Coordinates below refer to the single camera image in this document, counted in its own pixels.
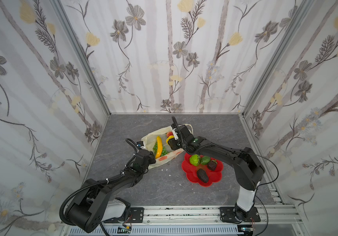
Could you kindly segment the cream printed plastic bag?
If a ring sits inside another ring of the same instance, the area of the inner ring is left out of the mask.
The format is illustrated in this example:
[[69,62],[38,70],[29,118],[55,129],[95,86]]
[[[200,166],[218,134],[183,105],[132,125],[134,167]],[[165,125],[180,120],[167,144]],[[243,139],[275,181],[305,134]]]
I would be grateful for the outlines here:
[[184,151],[182,148],[173,150],[169,146],[169,141],[175,141],[171,126],[153,131],[142,137],[141,141],[143,149],[152,151],[156,156],[156,163],[150,164],[149,170],[170,162]]

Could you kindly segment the green toy lime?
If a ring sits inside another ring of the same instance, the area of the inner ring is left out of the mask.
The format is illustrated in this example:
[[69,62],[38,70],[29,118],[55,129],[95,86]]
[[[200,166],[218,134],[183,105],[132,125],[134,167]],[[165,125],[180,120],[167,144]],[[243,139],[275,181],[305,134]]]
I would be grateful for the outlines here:
[[189,162],[191,165],[197,167],[201,163],[201,157],[198,154],[194,154],[189,158]]

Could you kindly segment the yellow toy banana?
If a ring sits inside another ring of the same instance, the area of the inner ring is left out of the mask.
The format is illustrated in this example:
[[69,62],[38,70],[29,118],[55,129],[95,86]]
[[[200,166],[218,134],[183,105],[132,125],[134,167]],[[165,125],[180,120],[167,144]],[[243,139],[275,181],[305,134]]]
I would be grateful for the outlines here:
[[155,158],[159,158],[161,157],[162,151],[163,151],[163,143],[162,143],[162,139],[160,136],[157,136],[156,138],[156,142],[157,142],[157,151],[156,151],[156,155]]

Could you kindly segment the small green toy fruit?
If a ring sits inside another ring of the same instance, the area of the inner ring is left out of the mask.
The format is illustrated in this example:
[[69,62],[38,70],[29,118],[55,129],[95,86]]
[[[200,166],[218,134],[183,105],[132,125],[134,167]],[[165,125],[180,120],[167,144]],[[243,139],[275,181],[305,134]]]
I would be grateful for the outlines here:
[[200,159],[200,164],[201,165],[207,165],[210,161],[211,161],[211,157],[209,157],[209,156],[203,156]]

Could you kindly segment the dark maroon toy fruit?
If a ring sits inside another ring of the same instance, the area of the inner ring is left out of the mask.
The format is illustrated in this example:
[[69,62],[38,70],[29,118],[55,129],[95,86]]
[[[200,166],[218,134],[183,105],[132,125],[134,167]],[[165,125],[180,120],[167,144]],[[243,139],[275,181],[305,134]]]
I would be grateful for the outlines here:
[[215,171],[216,168],[218,166],[218,162],[217,160],[211,160],[208,164],[207,164],[207,168],[210,170],[210,171]]

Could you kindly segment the dark brown toy avocado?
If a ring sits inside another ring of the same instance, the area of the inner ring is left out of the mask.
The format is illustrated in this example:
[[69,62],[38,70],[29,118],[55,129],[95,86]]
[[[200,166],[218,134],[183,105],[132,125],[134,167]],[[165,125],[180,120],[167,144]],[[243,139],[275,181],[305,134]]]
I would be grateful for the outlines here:
[[209,177],[207,176],[207,173],[203,169],[198,169],[197,172],[197,177],[202,183],[208,183],[209,182]]

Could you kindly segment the red flower-shaped plate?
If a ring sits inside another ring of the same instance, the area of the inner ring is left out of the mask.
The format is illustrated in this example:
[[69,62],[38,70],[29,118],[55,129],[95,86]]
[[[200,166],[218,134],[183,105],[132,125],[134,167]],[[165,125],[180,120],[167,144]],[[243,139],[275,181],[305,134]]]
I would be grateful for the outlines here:
[[185,154],[182,170],[186,173],[188,181],[210,187],[222,180],[224,165],[215,158],[206,157],[203,161],[202,158],[202,155],[199,158],[192,158],[190,154]]

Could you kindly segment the yellow toy lemon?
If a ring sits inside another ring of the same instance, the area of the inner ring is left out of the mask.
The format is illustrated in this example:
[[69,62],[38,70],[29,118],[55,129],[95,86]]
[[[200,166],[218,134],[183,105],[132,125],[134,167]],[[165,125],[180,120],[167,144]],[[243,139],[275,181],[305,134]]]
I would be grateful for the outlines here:
[[166,139],[166,143],[169,144],[169,141],[170,141],[171,139],[174,139],[174,136],[173,136],[173,135],[169,136],[169,137]]

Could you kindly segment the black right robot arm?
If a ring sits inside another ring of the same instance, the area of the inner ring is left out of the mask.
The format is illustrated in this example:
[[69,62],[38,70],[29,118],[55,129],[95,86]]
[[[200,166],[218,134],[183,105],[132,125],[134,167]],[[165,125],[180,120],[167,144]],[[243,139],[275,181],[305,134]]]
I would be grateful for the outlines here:
[[254,207],[256,191],[265,173],[262,163],[252,149],[225,147],[201,136],[194,137],[186,125],[179,125],[176,119],[173,119],[171,127],[175,141],[169,141],[168,144],[172,150],[182,148],[187,154],[197,157],[198,160],[201,156],[208,156],[234,169],[240,188],[238,199],[232,210],[231,220],[237,224],[246,221]]

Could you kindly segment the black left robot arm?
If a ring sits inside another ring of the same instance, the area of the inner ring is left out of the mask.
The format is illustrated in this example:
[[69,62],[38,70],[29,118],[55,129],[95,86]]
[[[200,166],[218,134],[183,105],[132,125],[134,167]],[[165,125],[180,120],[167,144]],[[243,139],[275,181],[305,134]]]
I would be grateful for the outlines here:
[[117,192],[138,184],[149,165],[155,164],[152,151],[140,149],[120,174],[102,181],[88,179],[82,187],[70,194],[59,209],[60,220],[78,226],[87,233],[94,231],[103,221],[111,197]]

